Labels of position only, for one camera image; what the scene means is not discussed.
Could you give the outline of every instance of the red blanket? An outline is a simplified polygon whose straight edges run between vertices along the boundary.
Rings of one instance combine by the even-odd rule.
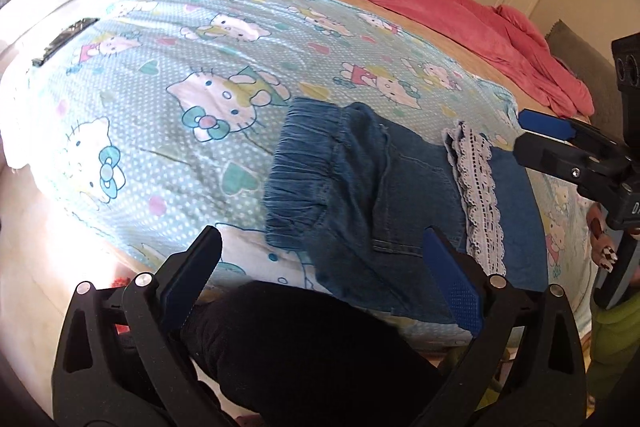
[[[524,15],[518,20],[513,9],[494,9],[473,0],[369,1],[461,44],[559,116],[594,112],[587,87],[549,54]]]

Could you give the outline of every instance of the screw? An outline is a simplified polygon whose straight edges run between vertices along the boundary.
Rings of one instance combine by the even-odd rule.
[[[84,295],[90,289],[91,289],[91,283],[90,282],[86,282],[86,281],[85,282],[81,282],[81,283],[79,283],[78,286],[76,286],[76,292],[78,292],[78,295]]]
[[[507,279],[502,275],[492,275],[489,277],[489,284],[494,288],[502,289],[507,286]]]
[[[551,292],[551,295],[556,297],[562,297],[564,295],[564,289],[559,284],[552,284],[549,286],[549,291]]]
[[[136,277],[136,286],[149,286],[154,277],[150,273],[141,273]]]

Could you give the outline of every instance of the light blue polka dot sheet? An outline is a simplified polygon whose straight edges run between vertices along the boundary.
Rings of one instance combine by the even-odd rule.
[[[508,90],[335,0],[110,0],[99,16],[30,71],[31,169],[41,190],[152,269],[216,225],[224,250],[212,285],[324,291],[305,253],[270,248],[262,233],[264,183],[293,97],[364,102],[438,144],[457,119],[508,150],[522,132]],[[574,284],[575,296],[584,277],[563,281],[562,270],[584,265],[584,242],[570,241],[577,196],[542,177],[534,190],[550,280]],[[468,341],[455,325],[385,318],[417,347]]]

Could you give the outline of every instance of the tiled floor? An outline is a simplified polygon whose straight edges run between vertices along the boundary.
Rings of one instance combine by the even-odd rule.
[[[110,245],[47,200],[29,168],[0,173],[0,221],[0,349],[51,414],[50,375],[76,285],[90,280],[108,287],[133,272]],[[232,416],[243,413],[222,402]]]

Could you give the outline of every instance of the white lace trim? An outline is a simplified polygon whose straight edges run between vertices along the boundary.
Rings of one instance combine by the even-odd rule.
[[[505,275],[504,234],[489,160],[491,145],[463,121],[442,137],[466,214],[466,253],[487,275]]]

